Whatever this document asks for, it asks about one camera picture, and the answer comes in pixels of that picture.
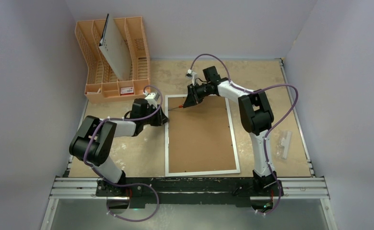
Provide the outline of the white picture frame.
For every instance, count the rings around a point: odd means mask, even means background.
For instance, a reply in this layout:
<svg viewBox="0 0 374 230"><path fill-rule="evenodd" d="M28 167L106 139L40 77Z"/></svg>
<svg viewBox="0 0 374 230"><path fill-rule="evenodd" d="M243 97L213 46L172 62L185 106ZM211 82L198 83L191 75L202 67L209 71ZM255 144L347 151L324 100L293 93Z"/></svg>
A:
<svg viewBox="0 0 374 230"><path fill-rule="evenodd" d="M240 173L229 101L208 96L198 105L168 111L186 99L167 95L164 111L165 176L206 176Z"/></svg>

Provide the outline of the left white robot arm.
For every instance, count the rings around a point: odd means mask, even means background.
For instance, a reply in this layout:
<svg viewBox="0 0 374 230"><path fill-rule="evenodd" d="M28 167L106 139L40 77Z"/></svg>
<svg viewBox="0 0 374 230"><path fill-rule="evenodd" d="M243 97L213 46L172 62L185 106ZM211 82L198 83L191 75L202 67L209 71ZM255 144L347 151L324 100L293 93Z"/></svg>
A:
<svg viewBox="0 0 374 230"><path fill-rule="evenodd" d="M168 122L169 118L156 99L151 96L137 98L123 118L85 117L70 143L69 153L102 178L103 189L121 196L131 189L126 186L125 172L109 156L114 138L136 137L146 125L160 127Z"/></svg>

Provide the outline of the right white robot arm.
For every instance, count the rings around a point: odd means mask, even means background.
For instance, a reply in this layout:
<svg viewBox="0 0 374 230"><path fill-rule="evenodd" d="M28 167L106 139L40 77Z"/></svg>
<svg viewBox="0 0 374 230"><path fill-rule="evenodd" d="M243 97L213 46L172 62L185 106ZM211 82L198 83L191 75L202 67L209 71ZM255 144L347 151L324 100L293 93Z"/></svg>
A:
<svg viewBox="0 0 374 230"><path fill-rule="evenodd" d="M259 195L274 192L283 195L281 181L278 180L268 137L274 115L264 92L256 92L234 85L228 78L222 78L212 66L203 70L205 81L196 83L195 72L188 70L186 76L192 80L187 86L187 98L183 107L191 107L203 102L206 96L217 95L238 104L240 121L249 134L254 154L253 189Z"/></svg>

